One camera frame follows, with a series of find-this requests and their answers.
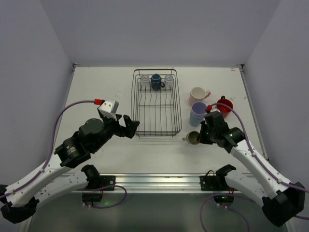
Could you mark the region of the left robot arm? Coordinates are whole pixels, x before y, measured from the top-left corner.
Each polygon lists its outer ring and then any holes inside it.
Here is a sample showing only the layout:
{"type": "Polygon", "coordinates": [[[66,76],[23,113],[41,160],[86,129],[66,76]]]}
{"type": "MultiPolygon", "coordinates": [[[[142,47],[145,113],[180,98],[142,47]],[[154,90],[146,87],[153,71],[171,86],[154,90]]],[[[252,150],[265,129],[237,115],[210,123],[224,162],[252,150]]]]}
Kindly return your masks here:
{"type": "Polygon", "coordinates": [[[116,115],[85,122],[72,137],[55,149],[50,159],[11,185],[1,185],[2,216],[11,223],[20,223],[33,216],[44,203],[66,193],[102,186],[99,172],[94,165],[86,165],[81,171],[57,181],[56,178],[89,160],[114,135],[133,138],[139,121],[127,115],[116,115]]]}

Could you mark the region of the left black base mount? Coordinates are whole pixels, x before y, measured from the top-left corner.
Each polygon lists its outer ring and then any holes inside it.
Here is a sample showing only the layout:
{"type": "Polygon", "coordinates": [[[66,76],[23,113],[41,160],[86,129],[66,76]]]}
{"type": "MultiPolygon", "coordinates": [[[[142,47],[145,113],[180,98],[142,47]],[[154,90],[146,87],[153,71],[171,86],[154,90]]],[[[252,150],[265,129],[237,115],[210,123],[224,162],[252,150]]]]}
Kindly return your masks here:
{"type": "Polygon", "coordinates": [[[97,177],[91,177],[88,181],[85,189],[98,189],[110,185],[114,185],[116,183],[115,175],[100,175],[97,177]]]}

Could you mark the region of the dark blue mug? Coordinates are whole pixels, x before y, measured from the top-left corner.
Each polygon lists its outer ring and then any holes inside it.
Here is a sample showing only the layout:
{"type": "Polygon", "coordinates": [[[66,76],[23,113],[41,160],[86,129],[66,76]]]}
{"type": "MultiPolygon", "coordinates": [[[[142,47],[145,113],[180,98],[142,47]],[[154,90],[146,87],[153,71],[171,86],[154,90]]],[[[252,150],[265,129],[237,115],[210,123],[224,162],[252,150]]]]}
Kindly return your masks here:
{"type": "Polygon", "coordinates": [[[162,82],[162,78],[159,74],[155,73],[151,76],[151,87],[154,90],[159,90],[165,87],[165,83],[162,82]]]}

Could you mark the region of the lavender cup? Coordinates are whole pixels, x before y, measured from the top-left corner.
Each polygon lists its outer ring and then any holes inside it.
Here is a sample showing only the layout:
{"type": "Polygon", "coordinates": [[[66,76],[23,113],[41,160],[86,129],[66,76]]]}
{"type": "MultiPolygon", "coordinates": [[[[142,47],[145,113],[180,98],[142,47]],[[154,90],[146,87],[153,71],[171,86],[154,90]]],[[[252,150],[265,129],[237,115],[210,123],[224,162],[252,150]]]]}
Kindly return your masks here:
{"type": "Polygon", "coordinates": [[[196,119],[202,119],[206,114],[207,105],[203,102],[195,102],[191,106],[190,116],[196,119]]]}

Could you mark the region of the clear glass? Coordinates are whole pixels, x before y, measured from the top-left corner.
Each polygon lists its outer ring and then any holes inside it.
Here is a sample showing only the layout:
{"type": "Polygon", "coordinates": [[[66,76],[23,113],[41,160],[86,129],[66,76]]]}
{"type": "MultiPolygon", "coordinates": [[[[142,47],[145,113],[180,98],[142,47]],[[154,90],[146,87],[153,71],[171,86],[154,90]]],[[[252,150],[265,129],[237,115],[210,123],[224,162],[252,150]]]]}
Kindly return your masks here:
{"type": "Polygon", "coordinates": [[[141,87],[147,88],[150,86],[149,75],[143,74],[140,76],[140,85],[141,87]]]}
{"type": "Polygon", "coordinates": [[[174,84],[174,77],[171,74],[168,74],[164,78],[165,88],[171,89],[174,84]]]}

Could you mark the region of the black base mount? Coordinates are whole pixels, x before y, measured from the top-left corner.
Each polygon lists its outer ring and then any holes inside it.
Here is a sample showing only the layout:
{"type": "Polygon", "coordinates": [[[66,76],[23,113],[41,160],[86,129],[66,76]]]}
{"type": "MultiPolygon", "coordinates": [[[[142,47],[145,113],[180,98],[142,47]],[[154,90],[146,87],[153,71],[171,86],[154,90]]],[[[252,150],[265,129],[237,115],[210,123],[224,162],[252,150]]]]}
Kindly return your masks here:
{"type": "Polygon", "coordinates": [[[225,179],[221,175],[217,175],[213,170],[209,170],[206,174],[199,177],[200,187],[202,191],[224,191],[227,190],[225,179]]]}
{"type": "Polygon", "coordinates": [[[98,189],[110,185],[114,185],[116,183],[115,175],[100,175],[97,177],[91,177],[88,181],[85,189],[98,189]]]}

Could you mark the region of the red mug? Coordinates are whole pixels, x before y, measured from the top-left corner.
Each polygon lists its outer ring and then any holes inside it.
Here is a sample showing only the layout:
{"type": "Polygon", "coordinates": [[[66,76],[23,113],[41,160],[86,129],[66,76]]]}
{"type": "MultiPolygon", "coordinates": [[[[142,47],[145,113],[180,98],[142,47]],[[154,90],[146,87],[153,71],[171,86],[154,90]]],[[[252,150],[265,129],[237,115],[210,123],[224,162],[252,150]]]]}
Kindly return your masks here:
{"type": "Polygon", "coordinates": [[[222,96],[216,103],[216,108],[222,114],[223,118],[226,118],[233,109],[233,103],[222,96]]]}

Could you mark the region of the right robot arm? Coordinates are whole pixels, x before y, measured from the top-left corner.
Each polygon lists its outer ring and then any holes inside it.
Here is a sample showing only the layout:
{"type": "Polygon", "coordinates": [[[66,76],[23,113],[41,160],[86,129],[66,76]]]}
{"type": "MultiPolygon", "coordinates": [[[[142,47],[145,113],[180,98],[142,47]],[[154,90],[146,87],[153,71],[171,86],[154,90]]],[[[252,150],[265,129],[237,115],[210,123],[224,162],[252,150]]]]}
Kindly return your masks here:
{"type": "Polygon", "coordinates": [[[258,204],[273,225],[282,226],[304,209],[308,190],[300,182],[293,183],[277,171],[253,147],[245,129],[229,128],[219,111],[205,114],[198,140],[202,144],[218,145],[246,167],[254,180],[232,165],[219,169],[216,176],[258,204]]]}

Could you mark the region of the pink mug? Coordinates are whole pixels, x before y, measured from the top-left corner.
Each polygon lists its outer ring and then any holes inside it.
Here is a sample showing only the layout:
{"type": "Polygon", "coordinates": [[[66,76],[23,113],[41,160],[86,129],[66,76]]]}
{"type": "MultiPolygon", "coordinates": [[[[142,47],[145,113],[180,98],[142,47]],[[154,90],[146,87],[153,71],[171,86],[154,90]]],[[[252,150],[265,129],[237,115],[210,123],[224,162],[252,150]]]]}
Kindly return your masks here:
{"type": "Polygon", "coordinates": [[[192,106],[196,102],[203,102],[211,95],[209,90],[204,90],[201,87],[195,87],[191,90],[189,96],[189,105],[192,106]]]}

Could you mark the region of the aluminium mounting rail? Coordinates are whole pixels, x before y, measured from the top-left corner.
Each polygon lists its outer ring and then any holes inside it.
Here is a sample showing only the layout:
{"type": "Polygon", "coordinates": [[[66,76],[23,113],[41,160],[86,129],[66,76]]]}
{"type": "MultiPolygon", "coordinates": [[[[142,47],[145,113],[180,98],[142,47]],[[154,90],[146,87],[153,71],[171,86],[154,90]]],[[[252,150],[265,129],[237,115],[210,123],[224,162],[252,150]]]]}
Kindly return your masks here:
{"type": "Polygon", "coordinates": [[[116,183],[107,186],[108,191],[115,191],[115,186],[123,186],[128,193],[201,193],[237,191],[236,187],[227,186],[224,191],[202,191],[199,177],[204,174],[101,174],[115,175],[116,183]]]}

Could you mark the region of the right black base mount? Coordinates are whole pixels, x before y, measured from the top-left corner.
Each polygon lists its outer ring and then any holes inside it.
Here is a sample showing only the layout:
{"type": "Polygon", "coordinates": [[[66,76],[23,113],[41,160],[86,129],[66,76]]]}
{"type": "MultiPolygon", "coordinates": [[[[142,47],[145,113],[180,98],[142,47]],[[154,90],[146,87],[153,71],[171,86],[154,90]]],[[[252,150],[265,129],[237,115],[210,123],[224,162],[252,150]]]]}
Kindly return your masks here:
{"type": "Polygon", "coordinates": [[[209,170],[206,174],[199,177],[200,187],[202,191],[224,191],[227,190],[225,179],[221,175],[217,175],[213,170],[209,170]]]}

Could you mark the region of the beige mug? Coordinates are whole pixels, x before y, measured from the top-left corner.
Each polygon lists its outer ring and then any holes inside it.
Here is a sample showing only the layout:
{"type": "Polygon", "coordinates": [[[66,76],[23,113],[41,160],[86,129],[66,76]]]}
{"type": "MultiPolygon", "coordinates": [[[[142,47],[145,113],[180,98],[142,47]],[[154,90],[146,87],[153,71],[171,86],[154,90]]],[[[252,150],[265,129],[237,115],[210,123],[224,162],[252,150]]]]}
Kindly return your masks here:
{"type": "Polygon", "coordinates": [[[192,131],[187,133],[186,136],[182,138],[182,141],[186,141],[190,145],[197,145],[199,144],[198,136],[199,136],[198,131],[192,131]]]}

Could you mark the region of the light blue cup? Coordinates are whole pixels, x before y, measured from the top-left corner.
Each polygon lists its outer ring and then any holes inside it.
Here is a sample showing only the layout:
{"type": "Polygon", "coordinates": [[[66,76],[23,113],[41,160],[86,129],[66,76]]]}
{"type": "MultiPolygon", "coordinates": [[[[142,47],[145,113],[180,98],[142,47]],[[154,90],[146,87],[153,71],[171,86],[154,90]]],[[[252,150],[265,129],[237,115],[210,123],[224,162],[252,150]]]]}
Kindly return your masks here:
{"type": "Polygon", "coordinates": [[[193,111],[190,112],[189,123],[193,127],[197,127],[200,125],[201,121],[204,118],[204,114],[196,114],[193,111]]]}

